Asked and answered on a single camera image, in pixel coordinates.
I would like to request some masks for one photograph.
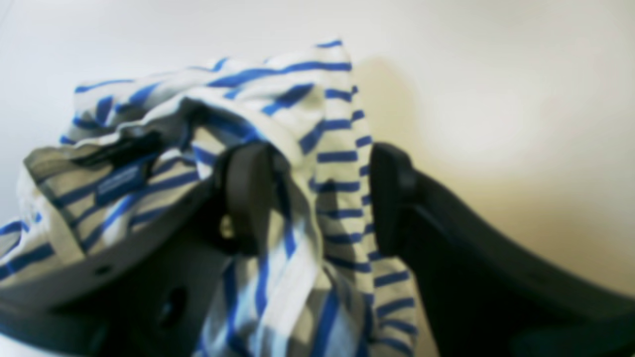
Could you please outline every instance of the striped shirt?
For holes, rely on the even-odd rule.
[[[373,141],[340,40],[262,63],[222,58],[84,83],[75,103],[61,145],[21,167],[20,218],[0,228],[0,286],[108,249],[213,175],[224,150],[264,140],[290,164],[275,174],[267,249],[224,268],[193,356],[413,354],[415,285],[399,259],[377,252]],[[70,161],[149,129],[170,143],[151,160]],[[141,186],[106,195],[142,165]]]

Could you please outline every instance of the clothing label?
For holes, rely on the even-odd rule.
[[[105,205],[108,202],[142,188],[147,178],[146,165],[154,156],[124,166],[104,177],[95,191],[95,203]]]

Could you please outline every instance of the white wall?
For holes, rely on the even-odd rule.
[[[632,0],[15,0],[0,21],[0,218],[78,81],[339,33],[377,139],[513,240],[635,295]]]

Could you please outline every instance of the blue and white striped fabric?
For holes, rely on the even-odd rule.
[[[0,284],[108,249],[213,175],[226,148],[266,140],[291,166],[276,176],[268,249],[225,268],[193,356],[411,356],[415,286],[399,259],[377,252],[372,139],[351,67],[334,40],[263,63],[223,58],[77,87],[63,145],[22,167],[20,219],[0,229]],[[113,167],[69,158],[147,128],[190,135],[156,154],[144,187],[97,205]]]

